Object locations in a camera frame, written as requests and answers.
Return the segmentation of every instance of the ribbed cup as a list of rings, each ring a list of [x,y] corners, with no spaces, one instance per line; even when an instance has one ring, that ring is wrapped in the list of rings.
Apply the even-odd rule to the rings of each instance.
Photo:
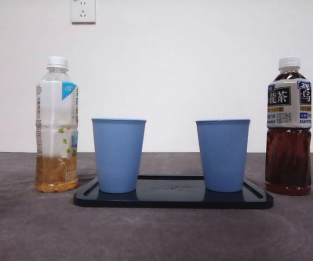
[[[146,120],[92,119],[100,191],[136,189]]]
[[[249,123],[249,119],[196,121],[207,189],[242,189]]]

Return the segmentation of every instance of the tray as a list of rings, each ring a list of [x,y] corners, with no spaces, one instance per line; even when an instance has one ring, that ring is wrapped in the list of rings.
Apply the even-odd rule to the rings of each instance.
[[[138,177],[136,190],[111,194],[99,191],[97,178],[80,188],[73,203],[81,207],[267,209],[273,197],[245,179],[239,192],[205,188],[203,176]]]

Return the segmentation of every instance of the gray table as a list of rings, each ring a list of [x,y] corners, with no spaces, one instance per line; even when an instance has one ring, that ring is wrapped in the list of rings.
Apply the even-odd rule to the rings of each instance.
[[[246,177],[264,188],[263,153]],[[34,189],[35,154],[0,153],[0,260],[313,260],[312,191],[266,210],[81,208]],[[96,173],[78,156],[79,185]],[[144,153],[140,174],[201,175],[198,153]]]

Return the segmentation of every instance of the bottle cap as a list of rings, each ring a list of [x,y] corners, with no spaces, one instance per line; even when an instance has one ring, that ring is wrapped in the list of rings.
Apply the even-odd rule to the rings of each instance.
[[[68,70],[68,62],[66,58],[50,56],[48,57],[48,67],[59,67]]]
[[[300,68],[300,57],[297,56],[283,57],[278,61],[278,69],[290,66]]]

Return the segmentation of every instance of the outlet plate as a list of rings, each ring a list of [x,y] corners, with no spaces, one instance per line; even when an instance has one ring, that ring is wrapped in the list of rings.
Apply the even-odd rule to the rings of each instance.
[[[96,23],[96,0],[71,0],[72,23]]]

